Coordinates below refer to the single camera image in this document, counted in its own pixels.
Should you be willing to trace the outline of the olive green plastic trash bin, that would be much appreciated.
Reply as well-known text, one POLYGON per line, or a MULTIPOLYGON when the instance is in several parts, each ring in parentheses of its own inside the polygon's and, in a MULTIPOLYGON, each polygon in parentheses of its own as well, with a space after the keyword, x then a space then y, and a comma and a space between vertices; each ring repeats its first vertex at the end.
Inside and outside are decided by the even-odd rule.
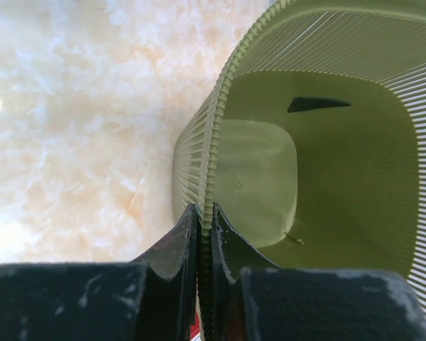
POLYGON ((182 130, 172 206, 285 268, 404 276, 426 318, 426 1, 275 1, 182 130))

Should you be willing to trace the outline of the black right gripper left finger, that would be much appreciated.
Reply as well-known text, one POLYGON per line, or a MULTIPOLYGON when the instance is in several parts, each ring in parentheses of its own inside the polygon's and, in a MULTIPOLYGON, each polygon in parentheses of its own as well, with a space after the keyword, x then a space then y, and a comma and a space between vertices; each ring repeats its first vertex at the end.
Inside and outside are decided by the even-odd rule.
POLYGON ((133 261, 0 265, 0 340, 188 340, 198 229, 188 205, 133 261))

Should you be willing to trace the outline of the red rectangular carton box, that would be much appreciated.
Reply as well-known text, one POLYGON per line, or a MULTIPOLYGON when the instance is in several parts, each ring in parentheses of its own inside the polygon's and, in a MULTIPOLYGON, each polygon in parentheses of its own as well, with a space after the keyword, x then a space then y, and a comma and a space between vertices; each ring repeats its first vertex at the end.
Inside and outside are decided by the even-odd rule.
POLYGON ((202 341, 202 324, 199 313, 195 313, 195 322, 190 327, 189 341, 202 341))

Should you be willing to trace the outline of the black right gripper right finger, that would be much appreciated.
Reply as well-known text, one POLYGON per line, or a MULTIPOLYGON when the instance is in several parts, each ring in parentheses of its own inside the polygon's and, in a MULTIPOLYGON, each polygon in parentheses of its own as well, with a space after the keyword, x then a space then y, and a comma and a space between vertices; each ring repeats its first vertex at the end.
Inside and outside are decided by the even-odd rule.
POLYGON ((398 274, 282 269, 218 205, 211 236, 215 340, 426 340, 426 317, 398 274))

